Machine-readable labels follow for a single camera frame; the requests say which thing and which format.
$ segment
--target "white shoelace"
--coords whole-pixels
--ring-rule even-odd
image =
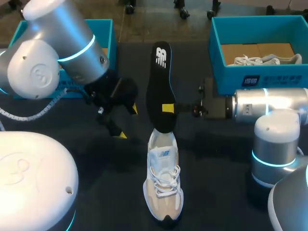
[[[170,170],[167,170],[167,171],[161,171],[159,172],[158,175],[155,175],[153,173],[152,168],[150,168],[152,179],[153,181],[155,181],[154,187],[155,187],[155,192],[156,192],[157,197],[161,198],[165,196],[171,196],[178,192],[177,186],[178,186],[178,178],[180,175],[181,168],[177,165],[175,166],[174,169],[175,169],[175,172],[171,172]],[[164,173],[168,173],[173,178],[173,180],[169,181],[166,179],[162,179],[161,175]]]
[[[234,64],[232,65],[261,65],[262,60],[259,57],[248,58],[246,55],[244,57],[237,57],[234,59]]]

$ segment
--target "shoe tongue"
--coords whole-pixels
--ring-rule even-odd
[[[176,164],[176,148],[173,146],[153,148],[149,152],[149,158],[155,174],[161,171],[173,171]]]

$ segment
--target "insole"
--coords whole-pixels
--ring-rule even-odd
[[[171,61],[170,45],[164,41],[155,43],[151,54],[146,108],[150,122],[161,133],[172,132],[177,119],[174,113],[176,100],[170,85]]]

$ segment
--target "white cable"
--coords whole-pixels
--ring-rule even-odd
[[[65,88],[59,95],[57,95],[41,112],[29,116],[29,117],[20,117],[16,115],[12,115],[6,111],[4,111],[2,108],[0,108],[0,114],[4,115],[5,117],[16,120],[16,121],[21,121],[21,122],[27,122],[27,121],[32,121],[36,120],[38,118],[41,118],[43,115],[45,115],[49,110],[61,99],[63,96],[67,94],[67,88]],[[0,121],[0,130],[5,131],[3,124]]]
[[[300,154],[300,155],[305,155],[305,154],[303,153],[303,151],[300,149],[300,147],[297,147],[297,152],[298,152],[298,154]]]

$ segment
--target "shoe sole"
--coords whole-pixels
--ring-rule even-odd
[[[180,214],[182,213],[182,209],[183,209],[183,205],[184,205],[184,193],[183,193],[183,190],[182,190],[182,189],[180,190],[180,193],[181,193],[181,210],[180,210],[179,215],[177,216],[177,218],[175,218],[174,221],[176,221],[176,220],[179,218]],[[150,208],[150,206],[149,206],[149,203],[148,203],[148,200],[147,200],[147,196],[146,196],[146,181],[143,183],[143,196],[144,196],[144,199],[145,199],[145,201],[146,201],[146,205],[148,206],[148,208],[149,208],[149,210],[150,210],[152,216],[153,216],[157,221],[161,222],[161,220],[159,220],[159,219],[154,215],[153,211],[151,210],[151,208]]]

